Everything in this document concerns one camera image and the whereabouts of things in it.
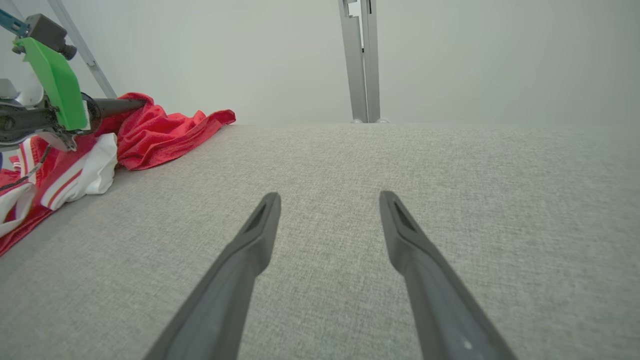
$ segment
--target green plastic part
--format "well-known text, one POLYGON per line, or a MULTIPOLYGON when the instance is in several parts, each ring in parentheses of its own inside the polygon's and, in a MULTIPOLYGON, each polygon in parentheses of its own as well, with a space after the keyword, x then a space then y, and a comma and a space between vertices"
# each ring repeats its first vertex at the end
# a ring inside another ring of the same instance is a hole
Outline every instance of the green plastic part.
POLYGON ((59 109, 58 123, 67 130, 85 128, 80 86, 65 57, 33 38, 20 38, 13 43, 24 47, 24 61, 31 64, 51 104, 59 109))

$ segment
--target red garment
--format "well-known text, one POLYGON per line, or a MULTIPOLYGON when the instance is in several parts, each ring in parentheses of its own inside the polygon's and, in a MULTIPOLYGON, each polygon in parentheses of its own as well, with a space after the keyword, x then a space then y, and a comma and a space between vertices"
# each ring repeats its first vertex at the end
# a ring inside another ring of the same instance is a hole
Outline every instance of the red garment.
POLYGON ((222 125, 236 121, 236 114, 223 110, 194 117, 167 115, 149 96, 134 92, 121 99, 143 99, 147 103, 133 113, 102 121, 97 135, 118 134, 118 162, 129 170, 144 170, 177 159, 195 149, 215 134, 222 125))
MULTIPOLYGON (((60 187, 62 190, 70 186, 70 182, 80 174, 74 170, 77 162, 91 150, 98 136, 116 133, 119 164, 129 170, 144 170, 181 157, 205 142, 222 125, 236 121, 231 110, 218 111, 208 117, 198 111, 189 118, 179 113, 167 115, 162 107, 154 105, 153 99, 143 94, 129 93, 121 99, 144 99, 147 103, 130 113, 104 119, 95 134, 76 137, 76 152, 61 152, 53 148, 49 151, 42 167, 29 179, 37 187, 32 207, 18 227, 0 238, 0 256, 53 213, 43 204, 51 205, 58 191, 53 193, 50 200, 47 197, 42 200, 44 193, 50 188, 57 190, 60 187), (55 183, 57 179, 66 179, 72 172, 74 174, 69 181, 62 185, 59 184, 61 181, 55 183)), ((25 142, 27 145, 21 144, 19 150, 20 164, 16 164, 15 168, 20 173, 3 169, 0 171, 0 186, 18 180, 42 158, 46 143, 37 136, 31 139, 33 141, 25 142)), ((0 192, 0 199, 23 185, 26 185, 26 181, 0 192)), ((14 212, 15 208, 7 214, 4 222, 13 220, 14 212)))

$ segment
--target gray table surface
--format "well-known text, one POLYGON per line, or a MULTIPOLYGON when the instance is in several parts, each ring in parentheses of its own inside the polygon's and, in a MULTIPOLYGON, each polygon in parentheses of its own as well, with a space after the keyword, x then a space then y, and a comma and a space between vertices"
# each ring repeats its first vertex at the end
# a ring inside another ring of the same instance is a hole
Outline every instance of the gray table surface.
POLYGON ((639 131, 224 127, 119 171, 0 258, 1 359, 140 359, 260 198, 271 264, 240 359, 419 359, 393 190, 520 359, 637 359, 639 131))

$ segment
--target cable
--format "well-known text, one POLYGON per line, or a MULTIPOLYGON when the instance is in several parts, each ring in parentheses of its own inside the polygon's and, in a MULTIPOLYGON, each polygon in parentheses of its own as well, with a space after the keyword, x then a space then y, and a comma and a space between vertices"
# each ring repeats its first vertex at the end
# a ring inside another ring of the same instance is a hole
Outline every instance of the cable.
POLYGON ((42 164, 44 163, 44 159, 46 159, 47 155, 49 154, 49 149, 51 149, 51 144, 47 145, 47 148, 44 149, 44 154, 42 154, 42 159, 40 159, 40 161, 36 164, 36 166, 34 166, 31 169, 31 171, 29 171, 25 176, 23 176, 20 179, 18 179, 18 181, 16 181, 15 183, 6 184, 6 185, 0 187, 0 192, 4 191, 4 190, 7 190, 9 188, 13 188, 14 186, 16 186, 16 185, 22 183, 23 181, 25 181, 26 179, 29 179, 33 174, 36 173, 36 171, 40 170, 40 167, 42 167, 42 164))

